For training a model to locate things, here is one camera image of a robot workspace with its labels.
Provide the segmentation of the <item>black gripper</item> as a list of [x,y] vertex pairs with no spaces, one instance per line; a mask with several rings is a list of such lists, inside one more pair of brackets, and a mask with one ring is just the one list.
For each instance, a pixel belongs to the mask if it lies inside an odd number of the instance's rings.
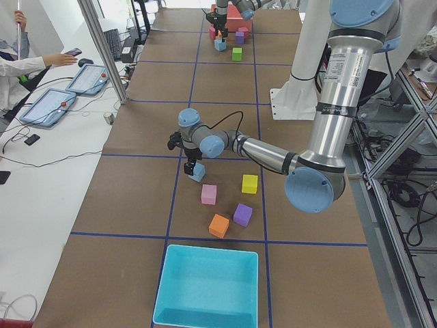
[[215,30],[215,37],[220,38],[221,37],[221,31],[219,29],[222,29],[222,38],[228,37],[228,29],[225,28],[226,22],[227,22],[227,15],[226,14],[218,14],[216,12],[208,12],[206,14],[206,20],[213,24]]
[[184,153],[188,161],[184,164],[184,173],[189,176],[196,176],[199,169],[197,161],[202,160],[202,152],[199,148],[184,148]]

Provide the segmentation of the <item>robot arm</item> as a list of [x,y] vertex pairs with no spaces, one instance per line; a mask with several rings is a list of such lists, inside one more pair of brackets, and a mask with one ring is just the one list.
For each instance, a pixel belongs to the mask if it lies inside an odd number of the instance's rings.
[[262,8],[268,0],[236,0],[215,1],[211,11],[206,14],[206,20],[214,28],[215,36],[221,34],[223,38],[229,32],[237,32],[241,27],[249,31],[249,23],[255,15],[255,11]]
[[216,130],[189,108],[167,144],[183,149],[184,172],[231,150],[286,176],[285,194],[298,210],[329,208],[346,187],[342,154],[371,57],[398,46],[402,9],[401,1],[310,1],[289,80],[270,92],[274,119],[313,122],[307,149],[296,154],[238,129]]

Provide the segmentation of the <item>operator hand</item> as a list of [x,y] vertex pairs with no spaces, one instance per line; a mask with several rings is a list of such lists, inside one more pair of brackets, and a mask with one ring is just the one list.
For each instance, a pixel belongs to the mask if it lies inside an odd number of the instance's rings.
[[77,63],[77,58],[68,54],[53,54],[50,56],[52,66],[71,66]]

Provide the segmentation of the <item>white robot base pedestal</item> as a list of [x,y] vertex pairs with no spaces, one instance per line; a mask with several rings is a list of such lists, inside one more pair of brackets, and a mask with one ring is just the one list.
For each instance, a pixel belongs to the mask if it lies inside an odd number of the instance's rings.
[[287,86],[270,90],[273,120],[308,120],[315,118],[318,103],[314,87],[293,89]]

